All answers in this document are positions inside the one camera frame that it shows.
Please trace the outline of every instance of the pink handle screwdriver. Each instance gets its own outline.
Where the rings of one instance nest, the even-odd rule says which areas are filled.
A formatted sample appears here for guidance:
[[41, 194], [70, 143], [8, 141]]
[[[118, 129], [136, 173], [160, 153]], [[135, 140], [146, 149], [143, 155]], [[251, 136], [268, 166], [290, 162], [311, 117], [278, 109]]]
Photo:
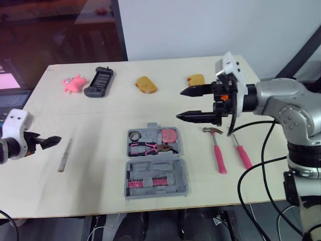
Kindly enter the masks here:
[[234, 141], [236, 143], [236, 150], [239, 153], [239, 156], [243, 162], [243, 165], [246, 169], [249, 169], [250, 167], [252, 167], [252, 163], [251, 160], [249, 158], [249, 156], [247, 155], [246, 151], [244, 150], [243, 146], [240, 146], [239, 142], [237, 141], [235, 135], [232, 133], [232, 136], [234, 138]]

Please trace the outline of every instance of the pliers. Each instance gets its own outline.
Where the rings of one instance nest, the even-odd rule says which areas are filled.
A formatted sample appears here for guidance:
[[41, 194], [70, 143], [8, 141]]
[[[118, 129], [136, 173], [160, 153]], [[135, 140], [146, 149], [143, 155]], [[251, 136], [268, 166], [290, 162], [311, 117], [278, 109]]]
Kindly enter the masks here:
[[173, 147], [166, 145], [166, 144], [161, 144], [157, 145], [155, 142], [135, 142], [129, 144], [130, 147], [137, 147], [137, 146], [145, 146], [145, 147], [151, 147], [150, 150], [146, 152], [130, 152], [128, 155], [130, 157], [139, 157], [139, 156], [147, 156], [147, 155], [156, 155], [158, 152], [168, 152], [172, 150], [173, 153], [177, 154], [177, 151], [173, 149]]

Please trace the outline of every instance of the laptop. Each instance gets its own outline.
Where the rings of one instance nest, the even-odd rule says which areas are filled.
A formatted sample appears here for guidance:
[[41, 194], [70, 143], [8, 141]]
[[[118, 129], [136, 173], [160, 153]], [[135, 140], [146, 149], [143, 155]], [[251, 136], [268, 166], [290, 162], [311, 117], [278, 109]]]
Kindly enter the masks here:
[[31, 93], [11, 60], [0, 59], [0, 127], [11, 109], [25, 106]]

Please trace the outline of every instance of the pink pig toy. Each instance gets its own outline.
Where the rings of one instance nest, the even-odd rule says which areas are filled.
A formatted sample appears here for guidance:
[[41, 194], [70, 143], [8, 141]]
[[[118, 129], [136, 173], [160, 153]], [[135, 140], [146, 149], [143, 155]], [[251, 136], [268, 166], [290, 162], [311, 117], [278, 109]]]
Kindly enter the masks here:
[[80, 78], [80, 74], [78, 74], [75, 78], [68, 78], [62, 81], [65, 86], [65, 92], [67, 92], [68, 90], [70, 92], [81, 92], [82, 87], [86, 82], [87, 81], [85, 78]]

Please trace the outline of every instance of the orange part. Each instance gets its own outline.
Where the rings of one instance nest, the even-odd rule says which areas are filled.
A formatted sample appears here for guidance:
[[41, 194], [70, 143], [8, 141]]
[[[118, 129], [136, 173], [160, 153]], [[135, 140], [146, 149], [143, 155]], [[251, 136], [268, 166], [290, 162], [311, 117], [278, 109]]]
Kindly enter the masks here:
[[221, 96], [222, 101], [226, 101], [229, 99], [229, 96], [227, 94]]

